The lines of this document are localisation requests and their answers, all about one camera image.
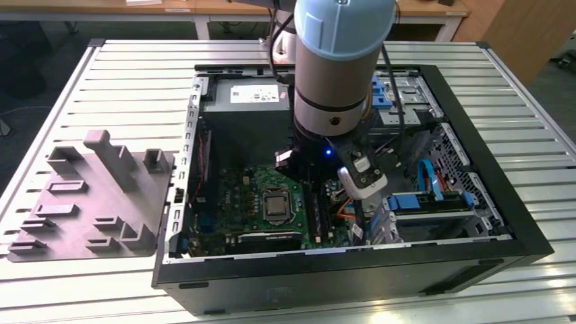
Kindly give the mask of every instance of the motherboard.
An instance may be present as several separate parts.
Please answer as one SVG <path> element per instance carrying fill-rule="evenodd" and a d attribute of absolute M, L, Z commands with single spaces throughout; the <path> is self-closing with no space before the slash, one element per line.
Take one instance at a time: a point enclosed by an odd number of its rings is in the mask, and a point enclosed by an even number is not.
<path fill-rule="evenodd" d="M 219 176 L 216 211 L 197 216 L 203 255 L 236 254 L 239 246 L 248 249 L 240 252 L 260 252 L 272 242 L 295 250 L 349 245 L 345 222 L 333 224 L 329 240 L 311 238 L 301 184 L 272 166 L 221 169 Z M 328 181 L 323 192 L 331 196 L 339 188 Z"/>

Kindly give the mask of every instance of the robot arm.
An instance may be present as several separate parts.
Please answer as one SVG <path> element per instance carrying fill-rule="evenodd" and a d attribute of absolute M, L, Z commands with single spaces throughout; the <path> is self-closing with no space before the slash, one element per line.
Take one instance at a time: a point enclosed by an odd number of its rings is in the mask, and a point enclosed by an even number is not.
<path fill-rule="evenodd" d="M 364 199 L 387 185 L 385 166 L 367 147 L 363 115 L 372 105 L 372 75 L 395 21 L 395 0 L 236 0 L 293 11 L 296 39 L 295 169 L 335 174 L 325 147 L 339 156 L 337 174 L 348 195 Z M 285 170 L 289 162 L 280 161 Z M 396 165 L 387 159 L 384 165 Z"/>

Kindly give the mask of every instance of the blue drive bracket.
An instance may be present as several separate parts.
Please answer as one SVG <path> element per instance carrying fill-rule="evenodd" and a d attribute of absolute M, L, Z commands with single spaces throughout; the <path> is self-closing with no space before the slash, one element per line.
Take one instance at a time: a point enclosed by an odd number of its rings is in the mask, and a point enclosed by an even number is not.
<path fill-rule="evenodd" d="M 393 104 L 388 98 L 387 85 L 381 83 L 377 76 L 372 77 L 372 108 L 391 109 Z"/>

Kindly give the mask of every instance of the sticker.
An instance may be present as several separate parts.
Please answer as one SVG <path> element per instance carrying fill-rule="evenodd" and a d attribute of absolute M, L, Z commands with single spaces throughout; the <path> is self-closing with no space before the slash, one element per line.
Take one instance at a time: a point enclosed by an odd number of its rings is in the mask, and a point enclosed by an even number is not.
<path fill-rule="evenodd" d="M 369 169 L 369 161 L 367 157 L 361 157 L 360 159 L 353 161 L 353 166 L 356 167 L 356 170 L 359 173 L 363 173 Z"/>
<path fill-rule="evenodd" d="M 172 9 L 165 9 L 165 12 L 191 12 L 191 10 L 185 8 L 172 8 Z"/>
<path fill-rule="evenodd" d="M 359 238 L 361 238 L 363 235 L 364 235 L 364 231 L 361 230 L 360 226 L 357 226 L 356 224 L 353 224 L 353 226 L 352 226 L 352 233 L 353 233 L 353 235 L 356 235 Z"/>
<path fill-rule="evenodd" d="M 231 103 L 279 103 L 279 86 L 233 86 L 231 88 Z"/>

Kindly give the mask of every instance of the metal table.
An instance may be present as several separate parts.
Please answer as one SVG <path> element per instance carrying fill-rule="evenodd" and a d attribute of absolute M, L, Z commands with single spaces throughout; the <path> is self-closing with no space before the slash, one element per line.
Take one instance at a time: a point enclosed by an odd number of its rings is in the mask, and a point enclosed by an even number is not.
<path fill-rule="evenodd" d="M 396 64 L 436 64 L 556 253 L 459 294 L 277 310 L 231 323 L 568 323 L 576 315 L 575 145 L 491 50 L 473 43 L 389 43 Z M 265 63 L 255 41 L 108 40 L 89 47 L 0 199 L 0 323 L 180 323 L 197 320 L 151 288 L 153 257 L 11 263 L 55 145 L 83 151 L 105 128 L 131 152 L 177 153 L 197 63 Z"/>

